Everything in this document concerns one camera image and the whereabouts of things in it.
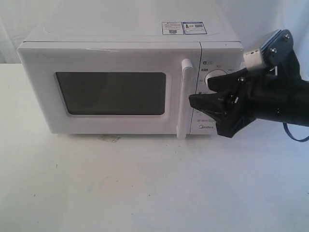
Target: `white table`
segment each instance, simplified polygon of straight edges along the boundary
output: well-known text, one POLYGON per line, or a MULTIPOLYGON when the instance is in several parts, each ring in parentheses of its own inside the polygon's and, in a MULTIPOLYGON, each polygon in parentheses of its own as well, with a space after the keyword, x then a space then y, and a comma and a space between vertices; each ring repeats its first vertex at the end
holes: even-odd
POLYGON ((0 81, 1 232, 309 231, 309 143, 280 123, 233 139, 57 135, 21 65, 0 81))

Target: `cable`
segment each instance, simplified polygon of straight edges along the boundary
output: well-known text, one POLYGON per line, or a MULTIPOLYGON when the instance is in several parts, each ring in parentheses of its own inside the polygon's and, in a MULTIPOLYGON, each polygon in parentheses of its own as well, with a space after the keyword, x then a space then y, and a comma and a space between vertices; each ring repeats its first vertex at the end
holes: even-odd
POLYGON ((304 139, 296 139, 294 136, 292 136, 289 128, 288 128, 288 124, 286 124, 285 122, 283 123, 283 128, 286 132, 286 134, 293 140, 297 141, 297 142, 300 142, 300 143, 303 143, 303 142, 307 142, 309 140, 309 136, 304 138, 304 139))

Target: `microwave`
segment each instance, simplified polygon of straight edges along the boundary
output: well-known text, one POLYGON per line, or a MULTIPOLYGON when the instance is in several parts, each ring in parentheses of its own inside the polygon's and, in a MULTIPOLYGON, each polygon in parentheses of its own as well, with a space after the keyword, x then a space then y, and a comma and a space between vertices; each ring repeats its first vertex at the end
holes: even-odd
POLYGON ((18 48, 52 133, 217 134, 189 95, 239 70, 211 0, 67 0, 18 48))

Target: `white handle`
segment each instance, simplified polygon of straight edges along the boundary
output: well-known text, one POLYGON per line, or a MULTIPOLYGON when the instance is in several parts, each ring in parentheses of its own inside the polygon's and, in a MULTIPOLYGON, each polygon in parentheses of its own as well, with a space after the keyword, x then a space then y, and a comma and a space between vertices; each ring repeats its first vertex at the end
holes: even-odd
POLYGON ((189 95, 191 93, 193 65, 189 59, 182 61, 183 76, 180 92, 180 106, 177 124, 177 138, 184 139, 187 136, 188 110, 190 107, 189 95))

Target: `white curtain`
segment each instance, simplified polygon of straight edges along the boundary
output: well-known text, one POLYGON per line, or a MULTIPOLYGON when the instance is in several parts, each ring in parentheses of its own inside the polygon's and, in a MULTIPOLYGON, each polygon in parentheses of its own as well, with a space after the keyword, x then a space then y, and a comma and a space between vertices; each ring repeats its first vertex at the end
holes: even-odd
MULTIPOLYGON (((62 0, 0 0, 0 63, 19 63, 16 48, 62 0)), ((289 29, 309 76, 309 0, 215 0, 246 48, 275 29, 289 29)))

